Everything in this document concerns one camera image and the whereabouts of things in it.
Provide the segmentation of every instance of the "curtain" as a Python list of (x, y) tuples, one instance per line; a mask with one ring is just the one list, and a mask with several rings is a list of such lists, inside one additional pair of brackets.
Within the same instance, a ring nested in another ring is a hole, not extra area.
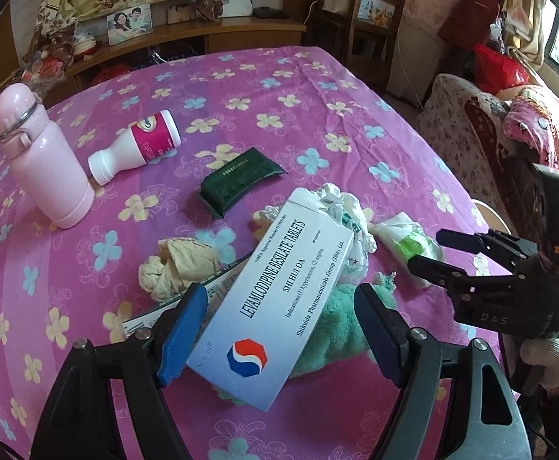
[(506, 0), (506, 8), (511, 9), (514, 5), (519, 5), (524, 10), (532, 31), (529, 38), (518, 38), (511, 35), (508, 45), (513, 45), (520, 50), (529, 60), (530, 66), (537, 70), (544, 63), (545, 41), (541, 26), (542, 14), (547, 0)]

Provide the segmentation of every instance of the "floral tablecloth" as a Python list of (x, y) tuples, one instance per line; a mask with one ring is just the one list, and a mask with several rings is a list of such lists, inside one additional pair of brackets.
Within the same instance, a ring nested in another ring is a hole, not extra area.
[[(152, 305), (137, 282), (156, 241), (196, 237), (225, 262), (256, 245), (252, 215), (297, 186), (330, 181), (361, 199), (369, 221), (400, 211), (430, 235), (485, 230), (446, 164), (375, 93), (317, 48), (193, 57), (90, 88), (55, 106), (79, 160), (108, 146), (120, 128), (161, 109), (182, 136), (176, 152), (98, 187), (90, 213), (57, 229), (9, 173), (0, 151), (0, 440), (27, 458), (53, 381), (76, 338), (123, 340), (121, 322)], [(214, 221), (196, 195), (202, 178), (251, 146), (287, 171), (259, 184)], [(471, 274), (498, 272), (485, 258), (447, 251)], [(411, 325), (466, 344), (476, 333), (453, 321), (443, 290), (417, 291), (382, 246), (375, 271), (398, 271), (398, 309)], [(432, 458), (449, 383), (438, 392), (421, 454)], [(128, 458), (141, 457), (121, 386), (116, 412)], [(269, 412), (213, 389), (190, 370), (165, 396), (194, 459), (355, 460), (371, 452), (397, 397), (366, 355), (289, 381)]]

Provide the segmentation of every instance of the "window frame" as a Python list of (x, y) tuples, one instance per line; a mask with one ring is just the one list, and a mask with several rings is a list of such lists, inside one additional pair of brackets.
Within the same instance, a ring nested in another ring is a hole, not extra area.
[(544, 62), (559, 76), (559, 63), (551, 57), (551, 51), (552, 48), (554, 48), (554, 44), (556, 43), (556, 38), (558, 35), (558, 28), (559, 10), (556, 9), (556, 13), (554, 14), (554, 22), (551, 26), (550, 36), (548, 37), (547, 43), (545, 43)]

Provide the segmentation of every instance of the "screw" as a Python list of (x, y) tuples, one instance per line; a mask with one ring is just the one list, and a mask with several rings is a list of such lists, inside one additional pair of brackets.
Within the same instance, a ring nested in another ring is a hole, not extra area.
[(424, 340), (428, 337), (428, 332), (420, 327), (414, 327), (409, 331), (409, 333), (411, 334), (411, 337), (417, 340)]
[(138, 340), (147, 340), (150, 337), (152, 337), (152, 329), (149, 329), (147, 327), (143, 327), (142, 329), (137, 330), (134, 333), (134, 336), (138, 339)]
[(73, 341), (73, 348), (76, 350), (82, 350), (87, 346), (87, 339), (75, 339)]
[(479, 337), (477, 339), (473, 339), (473, 345), (475, 346), (475, 349), (480, 350), (480, 351), (485, 351), (488, 349), (488, 343), (486, 341), (484, 341), (484, 339), (480, 339)]

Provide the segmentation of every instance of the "pink water bottle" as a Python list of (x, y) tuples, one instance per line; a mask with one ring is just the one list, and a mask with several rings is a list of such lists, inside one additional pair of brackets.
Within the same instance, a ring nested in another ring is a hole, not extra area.
[(60, 228), (76, 225), (90, 210), (94, 190), (81, 164), (25, 84), (0, 94), (0, 147), (11, 159), (11, 174)]
[(88, 166), (97, 183), (106, 185), (119, 171), (143, 166), (180, 144), (173, 116), (161, 110), (128, 126), (108, 148), (94, 152)]

